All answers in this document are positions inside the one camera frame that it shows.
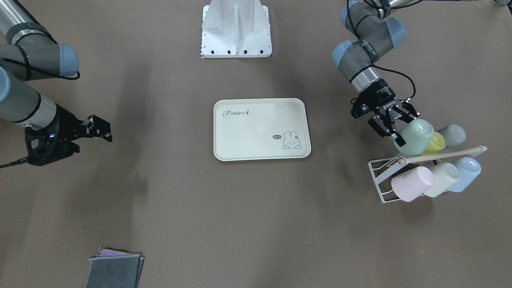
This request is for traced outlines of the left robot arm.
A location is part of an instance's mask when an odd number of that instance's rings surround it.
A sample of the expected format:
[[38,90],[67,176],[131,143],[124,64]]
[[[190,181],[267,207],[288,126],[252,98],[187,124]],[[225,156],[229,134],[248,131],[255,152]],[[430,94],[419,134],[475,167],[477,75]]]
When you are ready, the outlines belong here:
[[397,120],[410,123],[420,113],[410,98],[399,99],[378,74],[375,63],[396,48],[407,37],[407,31],[391,13],[414,4],[413,0],[352,0],[342,8],[340,20],[357,40],[340,43],[332,52],[332,60],[358,97],[352,103],[351,115],[359,118],[374,115],[368,124],[381,136],[391,136],[397,146],[406,141],[395,127]]

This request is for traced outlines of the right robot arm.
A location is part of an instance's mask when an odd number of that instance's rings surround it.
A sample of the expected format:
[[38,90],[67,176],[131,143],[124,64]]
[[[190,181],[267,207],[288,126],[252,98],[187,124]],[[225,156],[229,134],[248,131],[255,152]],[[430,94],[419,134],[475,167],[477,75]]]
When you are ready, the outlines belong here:
[[58,43],[18,0],[1,2],[1,117],[50,139],[101,137],[111,142],[110,123],[95,115],[74,114],[27,85],[27,81],[76,80],[79,59],[68,44]]

